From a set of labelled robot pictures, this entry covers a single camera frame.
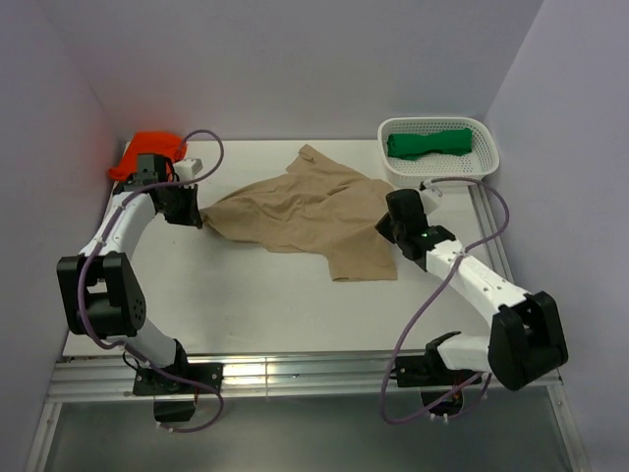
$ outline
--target gray floor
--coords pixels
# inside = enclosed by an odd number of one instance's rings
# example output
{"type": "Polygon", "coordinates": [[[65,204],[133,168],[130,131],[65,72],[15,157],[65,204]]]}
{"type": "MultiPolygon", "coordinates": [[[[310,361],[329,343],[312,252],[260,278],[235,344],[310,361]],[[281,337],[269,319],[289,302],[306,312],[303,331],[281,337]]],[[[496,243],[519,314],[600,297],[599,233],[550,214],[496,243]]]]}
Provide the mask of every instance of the gray floor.
{"type": "MultiPolygon", "coordinates": [[[[416,395],[392,395],[392,413],[417,407],[416,395]]],[[[68,404],[46,470],[570,470],[543,387],[493,390],[448,426],[428,419],[388,426],[377,405],[374,395],[232,399],[209,430],[169,435],[155,429],[148,402],[68,404]]],[[[211,407],[207,401],[198,415],[211,407]]]]}

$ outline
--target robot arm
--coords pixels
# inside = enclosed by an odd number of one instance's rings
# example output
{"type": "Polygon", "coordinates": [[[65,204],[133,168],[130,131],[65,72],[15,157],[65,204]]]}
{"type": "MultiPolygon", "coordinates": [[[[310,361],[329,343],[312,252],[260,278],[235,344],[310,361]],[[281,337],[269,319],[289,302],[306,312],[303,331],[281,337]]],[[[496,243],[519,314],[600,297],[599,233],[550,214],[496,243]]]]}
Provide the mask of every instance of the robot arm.
{"type": "MultiPolygon", "coordinates": [[[[141,171],[115,189],[110,210],[96,235],[77,256],[59,261],[57,277],[70,331],[86,334],[77,302],[79,274],[87,256],[101,242],[102,248],[89,267],[85,293],[87,316],[96,334],[109,341],[122,339],[155,366],[184,375],[186,373],[181,371],[186,370],[186,353],[176,339],[162,333],[146,318],[146,302],[130,258],[144,229],[158,213],[164,214],[173,224],[201,227],[197,186],[155,189],[138,195],[127,204],[106,240],[102,240],[114,213],[136,188],[168,180],[166,160],[166,157],[153,154],[139,156],[138,169],[141,171]]],[[[187,159],[173,166],[174,172],[185,180],[192,179],[200,169],[200,161],[196,159],[187,159]]]]}
{"type": "MultiPolygon", "coordinates": [[[[419,192],[392,192],[387,206],[378,232],[424,271],[445,279],[463,255],[462,244],[442,226],[428,225],[419,192]]],[[[469,255],[449,285],[486,320],[490,335],[452,332],[429,343],[415,372],[422,385],[443,384],[456,371],[474,371],[492,372],[504,386],[518,390],[566,363],[563,330],[549,295],[532,295],[469,255]]]]}

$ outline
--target wrinkled cloth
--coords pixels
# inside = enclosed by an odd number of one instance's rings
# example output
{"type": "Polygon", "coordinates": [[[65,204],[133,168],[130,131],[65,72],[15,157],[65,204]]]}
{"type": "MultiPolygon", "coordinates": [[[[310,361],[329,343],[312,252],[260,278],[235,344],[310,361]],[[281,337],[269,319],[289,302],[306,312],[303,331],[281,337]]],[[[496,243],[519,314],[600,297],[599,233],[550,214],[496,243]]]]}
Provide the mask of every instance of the wrinkled cloth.
{"type": "Polygon", "coordinates": [[[286,171],[202,209],[203,221],[227,239],[270,252],[322,254],[333,280],[397,279],[389,244],[374,229],[387,211],[388,183],[308,145],[286,171]]]}

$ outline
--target cable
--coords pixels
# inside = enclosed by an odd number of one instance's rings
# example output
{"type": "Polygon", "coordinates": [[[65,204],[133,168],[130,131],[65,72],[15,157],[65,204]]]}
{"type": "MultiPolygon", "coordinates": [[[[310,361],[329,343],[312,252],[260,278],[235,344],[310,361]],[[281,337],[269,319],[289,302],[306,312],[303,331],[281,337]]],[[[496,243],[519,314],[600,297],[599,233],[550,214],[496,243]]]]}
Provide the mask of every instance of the cable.
{"type": "MultiPolygon", "coordinates": [[[[509,212],[509,206],[507,205],[507,202],[502,198],[502,196],[498,193],[497,190],[495,190],[493,187],[486,184],[482,180],[473,179],[470,177],[441,177],[438,179],[432,179],[431,182],[434,184],[439,183],[439,182],[470,182],[472,184],[480,185],[481,187],[485,188],[487,191],[492,193],[498,199],[498,201],[502,205],[502,208],[504,209],[504,221],[502,222],[502,225],[493,234],[490,234],[489,236],[486,236],[485,238],[482,238],[466,246],[464,249],[465,254],[467,254],[472,249],[480,246],[481,244],[484,244],[488,241],[491,241],[492,239],[497,238],[502,233],[504,233],[505,229],[507,229],[509,220],[511,219],[511,214],[509,212]]],[[[380,387],[380,416],[389,425],[401,425],[404,423],[408,423],[409,421],[412,421],[416,418],[419,418],[420,416],[425,415],[426,413],[429,412],[429,410],[434,408],[443,400],[446,400],[447,398],[455,394],[457,391],[462,390],[467,385],[472,384],[477,379],[480,379],[482,376],[481,373],[474,374],[463,383],[456,385],[451,390],[441,395],[433,403],[423,408],[420,408],[418,411],[408,416],[405,416],[402,418],[391,418],[390,416],[388,416],[386,412],[386,388],[389,385],[389,377],[391,376],[391,373],[393,372],[393,368],[395,367],[395,359],[397,358],[397,356],[400,354],[400,351],[402,350],[402,344],[404,344],[404,341],[409,335],[409,332],[411,332],[411,329],[413,329],[413,326],[415,326],[415,323],[420,318],[420,316],[424,314],[424,312],[428,309],[428,307],[432,304],[432,302],[434,302],[434,300],[436,300],[436,298],[441,294],[441,292],[445,290],[445,287],[448,286],[448,284],[450,283],[450,280],[452,280],[452,277],[454,277],[454,274],[456,273],[456,271],[459,269],[459,266],[463,262],[463,258],[465,258],[465,254],[462,254],[456,258],[456,260],[454,261],[454,264],[452,265],[452,269],[448,272],[448,274],[443,279],[443,281],[439,284],[436,290],[434,290],[434,292],[428,297],[428,299],[424,302],[424,304],[420,307],[420,309],[411,317],[411,319],[406,324],[406,326],[404,326],[404,329],[402,329],[402,333],[400,334],[400,337],[395,343],[395,347],[393,348],[393,352],[391,353],[391,358],[389,359],[389,362],[384,371],[384,377],[382,378],[382,385],[380,387]]],[[[451,418],[461,416],[467,413],[470,409],[476,407],[479,404],[480,399],[485,395],[486,390],[489,387],[490,381],[491,381],[491,374],[489,374],[486,378],[485,385],[483,386],[483,389],[481,390],[481,395],[479,399],[477,399],[471,406],[469,406],[465,410],[462,410],[456,415],[453,415],[451,418]]]]}
{"type": "Polygon", "coordinates": [[[162,377],[164,377],[166,379],[169,379],[171,381],[174,381],[174,382],[179,382],[180,384],[188,384],[188,385],[196,386],[196,387],[198,387],[201,390],[204,390],[204,391],[207,391],[209,393],[212,393],[212,394],[216,395],[216,397],[218,398],[218,403],[219,403],[218,411],[216,412],[216,414],[209,421],[207,421],[206,423],[204,423],[204,424],[202,424],[200,426],[196,426],[196,427],[193,427],[193,428],[172,428],[172,427],[170,427],[168,425],[163,425],[163,424],[159,425],[162,428],[164,428],[164,429],[166,429],[166,430],[168,430],[170,432],[173,432],[173,433],[194,433],[196,431],[203,430],[203,429],[207,428],[208,426],[213,425],[218,420],[218,417],[220,416],[220,414],[223,411],[224,400],[223,400],[222,395],[220,394],[220,392],[217,389],[215,389],[215,388],[213,388],[213,387],[211,387],[209,385],[205,385],[204,383],[190,381],[188,379],[184,379],[184,378],[178,377],[178,376],[173,376],[172,374],[168,374],[167,372],[164,372],[159,367],[155,366],[152,362],[150,362],[150,360],[147,359],[141,352],[138,352],[135,349],[133,349],[131,346],[126,345],[125,341],[123,341],[123,340],[118,340],[118,341],[114,341],[114,342],[111,342],[111,343],[103,342],[98,337],[98,335],[96,334],[96,331],[94,331],[94,328],[91,325],[91,323],[89,322],[89,318],[87,317],[87,309],[86,309],[86,278],[87,278],[87,272],[89,270],[89,267],[91,266],[91,263],[94,261],[94,259],[96,258],[98,253],[100,253],[100,250],[102,249],[102,246],[103,246],[102,242],[107,240],[107,237],[109,237],[109,234],[111,233],[114,225],[118,221],[118,218],[120,217],[120,215],[122,214],[124,208],[129,204],[130,201],[132,201],[138,195],[141,195],[141,194],[143,194],[143,193],[145,193],[145,192],[147,192],[149,190],[166,188],[166,187],[180,187],[180,186],[184,186],[184,185],[196,184],[197,182],[200,182],[201,180],[204,180],[207,177],[209,177],[210,175],[212,175],[214,172],[216,172],[218,167],[220,167],[220,165],[223,163],[223,158],[225,157],[225,146],[223,145],[223,142],[218,137],[218,135],[216,135],[213,131],[210,131],[210,130],[194,130],[194,131],[190,132],[180,142],[179,147],[177,148],[177,152],[181,151],[182,147],[188,142],[188,140],[192,136],[199,135],[199,134],[208,134],[208,135],[212,136],[214,138],[214,140],[218,143],[218,148],[220,150],[220,154],[218,155],[218,160],[216,161],[214,166],[211,167],[207,172],[205,172],[201,176],[195,177],[194,179],[191,179],[191,180],[185,180],[185,181],[181,181],[181,182],[157,182],[157,183],[154,183],[154,184],[145,185],[143,187],[140,187],[140,188],[134,190],[124,201],[122,201],[122,204],[120,206],[118,206],[114,210],[113,214],[111,215],[111,218],[109,218],[109,221],[107,222],[107,224],[105,225],[105,228],[103,229],[102,233],[100,234],[100,242],[95,244],[94,249],[87,256],[86,262],[84,263],[84,265],[83,265],[83,267],[81,269],[81,272],[79,273],[79,283],[78,283],[78,288],[77,288],[77,300],[78,300],[78,304],[79,304],[79,316],[81,317],[81,321],[82,321],[83,326],[84,326],[84,328],[86,330],[86,334],[91,338],[92,341],[94,341],[94,343],[96,343],[96,345],[98,347],[100,347],[101,349],[105,349],[105,350],[111,350],[111,349],[114,349],[117,346],[122,346],[124,349],[126,349],[131,355],[133,355],[140,362],[148,364],[160,376],[162,376],[162,377]]]}
{"type": "Polygon", "coordinates": [[[123,353],[122,353],[122,362],[124,362],[125,364],[127,364],[127,367],[129,367],[129,368],[133,369],[134,371],[136,371],[136,374],[138,373],[138,367],[133,366],[133,365],[131,364],[131,362],[129,362],[129,361],[127,360],[127,351],[123,351],[123,353]]]}

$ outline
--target white table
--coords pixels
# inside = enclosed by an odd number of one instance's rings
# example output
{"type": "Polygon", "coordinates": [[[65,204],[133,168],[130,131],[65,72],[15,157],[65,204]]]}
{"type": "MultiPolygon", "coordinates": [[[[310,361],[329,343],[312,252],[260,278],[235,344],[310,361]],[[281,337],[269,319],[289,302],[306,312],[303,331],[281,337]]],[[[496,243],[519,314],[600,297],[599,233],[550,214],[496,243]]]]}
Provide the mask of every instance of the white table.
{"type": "MultiPolygon", "coordinates": [[[[199,208],[245,185],[275,177],[304,141],[227,142],[223,166],[200,184],[199,208]]],[[[308,141],[337,162],[384,178],[377,141],[308,141]]],[[[189,145],[188,157],[215,162],[214,142],[189,145]]],[[[481,238],[466,187],[445,190],[429,217],[464,244],[481,238]]],[[[267,354],[390,350],[402,327],[438,280],[391,247],[397,281],[333,282],[323,256],[271,254],[226,241],[212,230],[168,225],[157,216],[138,244],[132,265],[147,316],[190,354],[267,354]]],[[[485,248],[473,254],[487,262],[485,248]]],[[[488,333],[482,317],[448,288],[419,320],[406,348],[452,330],[488,333]]],[[[103,356],[86,336],[70,334],[65,356],[103,356]]]]}

